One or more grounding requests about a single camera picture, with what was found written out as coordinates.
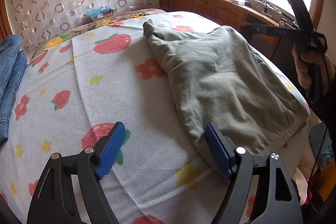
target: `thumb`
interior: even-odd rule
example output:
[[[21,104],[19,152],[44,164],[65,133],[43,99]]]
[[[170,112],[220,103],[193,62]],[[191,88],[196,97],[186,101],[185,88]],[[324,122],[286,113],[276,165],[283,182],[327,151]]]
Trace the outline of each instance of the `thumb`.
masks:
[[[300,56],[302,60],[306,63],[318,64],[320,66],[323,63],[322,56],[318,52],[310,51],[308,53],[302,53]]]

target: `folded olive green clothing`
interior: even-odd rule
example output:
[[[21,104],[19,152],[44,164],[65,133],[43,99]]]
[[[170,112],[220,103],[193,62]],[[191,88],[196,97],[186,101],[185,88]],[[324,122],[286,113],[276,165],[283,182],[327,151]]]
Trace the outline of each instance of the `folded olive green clothing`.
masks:
[[[235,145],[258,155],[276,152],[305,124],[305,108],[233,28],[179,32],[149,20],[143,35],[168,74],[187,134],[214,168],[203,134],[208,122],[215,122]]]

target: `blue textured pad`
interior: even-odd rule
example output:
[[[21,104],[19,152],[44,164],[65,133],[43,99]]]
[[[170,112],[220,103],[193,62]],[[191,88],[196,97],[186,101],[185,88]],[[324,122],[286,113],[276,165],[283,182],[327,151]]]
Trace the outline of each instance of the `blue textured pad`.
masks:
[[[125,139],[125,134],[125,125],[120,124],[99,158],[99,167],[96,172],[98,179],[102,179],[111,171],[112,165]]]
[[[210,124],[206,124],[204,128],[204,134],[211,153],[215,158],[219,172],[228,180],[231,180],[234,173],[231,169],[230,157]]]

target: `patterned bedspread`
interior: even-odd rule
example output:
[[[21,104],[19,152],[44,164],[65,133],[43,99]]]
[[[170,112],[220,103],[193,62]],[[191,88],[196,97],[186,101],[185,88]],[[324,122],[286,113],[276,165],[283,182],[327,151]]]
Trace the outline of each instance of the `patterned bedspread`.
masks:
[[[0,193],[23,223],[51,153],[79,153],[117,121],[125,124],[126,139],[101,184],[119,222],[211,222],[227,183],[183,131],[167,76],[142,35],[148,19],[162,28],[189,32],[218,27],[189,12],[106,21],[49,41],[30,61],[12,109],[9,140],[0,147]],[[289,80],[265,62],[309,111]],[[310,117],[278,151],[290,174],[300,160],[309,124]],[[82,220],[89,223],[76,179],[74,187]],[[242,221],[251,214],[253,198],[251,192]]]

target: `blue cloth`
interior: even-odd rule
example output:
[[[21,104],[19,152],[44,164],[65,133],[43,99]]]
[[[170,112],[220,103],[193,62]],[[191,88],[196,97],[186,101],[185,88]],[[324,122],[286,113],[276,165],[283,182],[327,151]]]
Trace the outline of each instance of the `blue cloth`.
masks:
[[[11,75],[16,55],[21,48],[22,37],[9,35],[0,43],[0,102]]]
[[[21,50],[17,56],[0,102],[0,142],[8,139],[9,118],[14,105],[14,98],[21,79],[28,66],[25,52]]]
[[[323,122],[314,126],[310,130],[309,143],[310,143],[311,148],[313,149],[315,157],[317,156],[317,153],[319,152],[325,130],[326,130],[326,126]],[[325,139],[324,139],[324,142],[321,148],[320,156],[317,159],[317,163],[321,171],[323,170],[323,168],[325,168],[325,166],[328,163],[332,162],[333,160],[334,160],[334,153],[332,149],[332,142],[330,139],[329,130],[327,130],[327,134],[325,136]]]

